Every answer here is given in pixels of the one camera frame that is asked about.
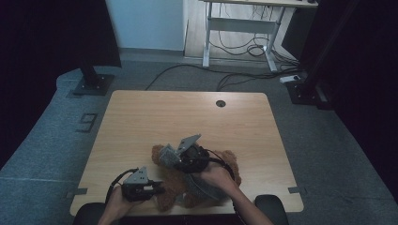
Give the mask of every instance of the human arm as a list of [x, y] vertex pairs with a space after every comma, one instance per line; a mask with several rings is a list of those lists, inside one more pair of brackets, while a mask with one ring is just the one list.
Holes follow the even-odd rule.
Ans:
[[106, 204], [105, 211], [99, 219], [99, 225], [110, 225], [112, 222], [124, 217], [132, 207], [142, 202], [129, 202], [122, 195], [121, 186], [114, 188], [111, 198]]
[[208, 184], [222, 189], [225, 194], [231, 198], [240, 216], [248, 225], [273, 224], [269, 218], [246, 197], [225, 168], [210, 162], [199, 176]]

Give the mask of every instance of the desk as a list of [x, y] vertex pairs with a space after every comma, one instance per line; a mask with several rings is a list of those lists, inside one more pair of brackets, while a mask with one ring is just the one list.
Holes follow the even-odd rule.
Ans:
[[[307, 0], [201, 0], [208, 2], [207, 14], [207, 30], [205, 48], [203, 50], [203, 67], [209, 67], [210, 60], [210, 31], [230, 31], [230, 32], [244, 32], [256, 34], [270, 34], [270, 40], [267, 46], [264, 46], [264, 53], [268, 61], [271, 72], [277, 72], [275, 62], [271, 55], [271, 50], [275, 42], [276, 35], [278, 34], [281, 20], [286, 7], [291, 8], [316, 8], [318, 4], [308, 3]], [[281, 7], [278, 19], [273, 21], [255, 21], [255, 20], [238, 20], [229, 18], [214, 18], [211, 15], [213, 3], [227, 3], [227, 4], [244, 4], [244, 5], [258, 5], [258, 6], [274, 6]]]
[[[223, 100], [224, 107], [216, 102]], [[75, 215], [85, 203], [105, 201], [108, 187], [122, 172], [146, 166], [148, 177], [161, 180], [151, 160], [152, 146], [201, 133], [198, 143], [210, 150], [231, 150], [237, 156], [241, 189], [252, 201], [260, 194], [277, 195], [287, 212], [303, 209], [289, 161], [268, 99], [259, 93], [115, 91], [99, 128], [79, 188], [70, 208]], [[175, 205], [170, 215], [233, 214], [229, 201], [187, 209]], [[159, 215], [147, 201], [133, 215]]]

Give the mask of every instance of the white wall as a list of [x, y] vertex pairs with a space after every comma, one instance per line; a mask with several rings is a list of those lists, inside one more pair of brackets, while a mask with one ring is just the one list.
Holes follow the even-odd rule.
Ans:
[[106, 0], [119, 48], [184, 50], [189, 0]]

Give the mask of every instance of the human hand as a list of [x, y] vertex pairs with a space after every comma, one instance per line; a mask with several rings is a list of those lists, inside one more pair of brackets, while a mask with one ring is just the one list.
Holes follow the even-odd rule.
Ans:
[[227, 194], [232, 189], [237, 188], [237, 183], [232, 179], [229, 172], [215, 162], [209, 162], [207, 167], [196, 176], [205, 180], [209, 185], [222, 189]]
[[109, 201], [106, 204], [105, 211], [103, 212], [102, 217], [99, 220], [99, 225], [111, 224], [113, 221], [124, 217], [131, 210], [132, 207], [143, 202], [144, 201], [127, 201], [123, 197], [121, 186], [115, 187], [112, 191], [111, 198], [109, 198]]

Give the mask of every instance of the gray carpet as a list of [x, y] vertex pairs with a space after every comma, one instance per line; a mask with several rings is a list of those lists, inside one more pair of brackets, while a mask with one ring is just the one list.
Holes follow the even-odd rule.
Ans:
[[[70, 97], [69, 91], [81, 79], [80, 70], [60, 76], [52, 102], [0, 172], [0, 224], [71, 224], [68, 193], [78, 187], [110, 95], [119, 89], [144, 90], [173, 65], [123, 61], [123, 68], [97, 67], [98, 73], [115, 75], [105, 97]], [[150, 90], [215, 91], [222, 76], [179, 67], [163, 74]], [[288, 214], [290, 224], [397, 224], [396, 202], [334, 112], [291, 104], [279, 79], [246, 82], [223, 91], [268, 96], [305, 207]], [[98, 115], [86, 133], [78, 131], [89, 129], [80, 123], [84, 113]]]

